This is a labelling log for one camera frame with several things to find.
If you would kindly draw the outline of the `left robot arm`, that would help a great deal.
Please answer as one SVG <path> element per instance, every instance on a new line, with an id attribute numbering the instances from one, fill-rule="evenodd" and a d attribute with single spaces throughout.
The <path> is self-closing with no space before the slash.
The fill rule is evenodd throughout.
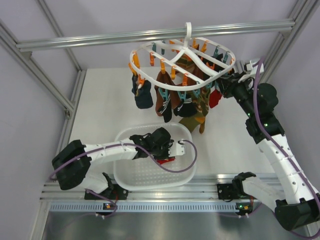
<path id="1" fill-rule="evenodd" d="M 63 191 L 81 187 L 107 199 L 113 194 L 113 185 L 106 172 L 108 163 L 149 156 L 156 161 L 167 160 L 173 156 L 174 142 L 163 127 L 152 133 L 134 134 L 106 144 L 84 144 L 79 139 L 73 140 L 52 160 L 54 175 Z"/>

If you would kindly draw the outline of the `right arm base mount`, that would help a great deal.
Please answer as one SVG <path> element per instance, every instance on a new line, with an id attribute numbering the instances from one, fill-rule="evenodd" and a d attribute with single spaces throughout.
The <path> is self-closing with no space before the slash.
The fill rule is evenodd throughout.
<path id="1" fill-rule="evenodd" d="M 218 199 L 225 202 L 248 200 L 250 196 L 244 192 L 243 181 L 251 177 L 256 177 L 256 175 L 252 172 L 241 172 L 232 179 L 231 183 L 218 183 L 216 185 Z"/>

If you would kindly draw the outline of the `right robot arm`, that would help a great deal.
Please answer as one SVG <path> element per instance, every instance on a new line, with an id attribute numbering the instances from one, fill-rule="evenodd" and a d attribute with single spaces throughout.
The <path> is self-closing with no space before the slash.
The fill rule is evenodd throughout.
<path id="1" fill-rule="evenodd" d="M 268 83 L 254 87 L 254 78 L 241 81 L 243 76 L 238 73 L 223 76 L 215 81 L 215 87 L 224 98 L 234 98 L 246 113 L 246 130 L 268 159 L 283 191 L 267 185 L 252 172 L 241 172 L 232 180 L 234 194 L 261 201 L 287 231 L 318 222 L 320 193 L 307 180 L 273 113 L 279 102 L 276 89 Z"/>

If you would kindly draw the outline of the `plain red sock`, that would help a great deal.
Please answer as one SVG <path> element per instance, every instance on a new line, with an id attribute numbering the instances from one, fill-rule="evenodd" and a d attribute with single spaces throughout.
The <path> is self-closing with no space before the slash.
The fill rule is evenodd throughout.
<path id="1" fill-rule="evenodd" d="M 163 165 L 163 164 L 166 164 L 166 163 L 169 163 L 169 162 L 173 162 L 175 159 L 176 159 L 175 157 L 169 157 L 169 158 L 165 158 L 165 159 L 157 159 L 156 161 L 160 165 Z"/>

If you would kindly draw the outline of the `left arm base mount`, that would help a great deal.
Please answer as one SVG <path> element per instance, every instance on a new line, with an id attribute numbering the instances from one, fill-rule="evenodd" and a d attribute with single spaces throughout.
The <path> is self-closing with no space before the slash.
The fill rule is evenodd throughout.
<path id="1" fill-rule="evenodd" d="M 103 196 L 104 198 L 108 198 L 109 200 L 126 200 L 128 197 L 129 191 L 127 189 L 122 188 L 120 185 L 115 184 L 113 189 L 108 188 L 101 192 L 99 195 Z M 103 200 L 101 197 L 93 195 L 92 193 L 85 193 L 84 195 L 85 200 Z"/>

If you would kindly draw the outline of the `white round clip hanger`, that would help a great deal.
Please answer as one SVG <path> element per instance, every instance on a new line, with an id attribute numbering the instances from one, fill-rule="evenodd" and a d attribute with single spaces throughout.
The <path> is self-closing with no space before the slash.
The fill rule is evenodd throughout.
<path id="1" fill-rule="evenodd" d="M 192 24 L 186 22 L 187 34 L 183 38 L 173 38 L 168 41 L 152 40 L 141 44 L 131 51 L 128 66 L 133 75 L 138 76 L 138 88 L 144 85 L 145 80 L 155 86 L 173 91 L 197 90 L 229 73 L 235 63 L 235 54 L 224 45 L 218 44 L 205 37 L 191 37 Z M 150 66 L 159 66 L 160 59 L 165 61 L 165 70 L 174 80 L 177 74 L 181 75 L 181 84 L 165 86 L 155 77 L 141 69 L 139 54 L 149 56 Z M 223 62 L 215 59 L 223 54 Z"/>

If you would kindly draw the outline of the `red santa sock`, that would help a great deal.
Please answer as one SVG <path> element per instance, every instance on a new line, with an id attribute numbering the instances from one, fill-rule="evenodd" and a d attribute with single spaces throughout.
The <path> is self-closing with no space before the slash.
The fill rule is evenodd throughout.
<path id="1" fill-rule="evenodd" d="M 214 90 L 209 97 L 209 107 L 213 109 L 219 104 L 219 101 L 222 98 L 222 94 L 218 90 Z"/>

